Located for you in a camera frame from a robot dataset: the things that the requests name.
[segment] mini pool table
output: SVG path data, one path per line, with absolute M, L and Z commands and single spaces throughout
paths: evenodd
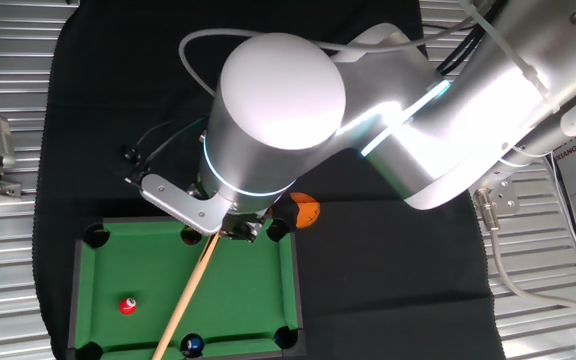
M 270 240 L 268 225 L 254 243 L 220 240 L 164 360 L 185 358 L 189 334 L 203 339 L 203 358 L 304 353 L 295 242 Z M 69 358 L 151 359 L 206 242 L 184 242 L 184 228 L 170 218 L 88 228 L 77 241 Z M 137 302 L 130 315 L 119 310 L 126 298 Z

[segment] cue stick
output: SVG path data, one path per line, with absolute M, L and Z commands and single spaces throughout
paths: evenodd
M 208 262 L 212 257 L 213 253 L 215 252 L 215 248 L 217 247 L 217 243 L 219 242 L 219 233 L 211 236 L 208 241 L 206 242 L 206 246 L 204 247 L 204 251 L 201 253 L 199 260 L 197 261 L 197 265 L 195 265 L 195 269 L 192 271 L 190 275 L 190 279 L 188 279 L 188 283 L 184 288 L 184 291 L 181 293 L 181 298 L 179 298 L 179 302 L 177 303 L 177 307 L 175 307 L 175 311 L 172 313 L 170 317 L 170 321 L 168 322 L 168 326 L 166 326 L 166 330 L 164 331 L 161 340 L 159 340 L 159 344 L 157 345 L 157 350 L 155 350 L 155 355 L 153 355 L 152 360 L 161 360 L 161 357 L 164 356 L 168 345 L 170 344 L 170 339 L 177 330 L 177 326 L 179 325 L 179 321 L 181 321 L 181 317 L 184 316 L 186 309 L 188 308 L 188 304 L 190 303 L 190 299 L 192 295 L 197 290 L 197 285 L 199 285 L 199 281 L 204 276 L 204 272 L 206 271 L 206 266 L 208 266 Z

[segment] black fabric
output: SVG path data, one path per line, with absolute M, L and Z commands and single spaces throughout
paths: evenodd
M 147 153 L 210 110 L 180 64 L 191 31 L 234 27 L 345 43 L 381 22 L 421 36 L 416 1 L 88 0 L 55 52 L 33 237 L 41 312 L 57 359 L 67 347 L 73 250 L 101 217 L 161 216 L 123 177 L 121 146 L 155 124 Z M 215 85 L 239 38 L 194 41 L 189 60 Z M 198 133 L 153 163 L 181 186 L 199 159 Z M 297 234 L 308 359 L 501 359 L 486 257 L 467 195 L 432 211 L 408 207 L 356 152 L 294 185 L 322 202 Z

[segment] robotic arm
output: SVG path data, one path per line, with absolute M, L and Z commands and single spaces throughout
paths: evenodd
M 243 32 L 256 36 L 223 67 L 199 196 L 150 173 L 143 197 L 209 235 L 227 217 L 260 219 L 298 177 L 355 148 L 409 205 L 431 209 L 575 136 L 576 1 L 510 1 L 495 28 L 462 3 L 488 36 L 452 84 L 390 24 L 332 57 L 319 47 L 330 44 Z

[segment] connector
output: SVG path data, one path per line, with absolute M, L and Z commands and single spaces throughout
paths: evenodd
M 479 212 L 484 220 L 484 225 L 488 231 L 499 230 L 499 220 L 495 212 L 495 205 L 490 198 L 489 189 L 479 189 L 475 192 L 475 201 L 479 206 Z

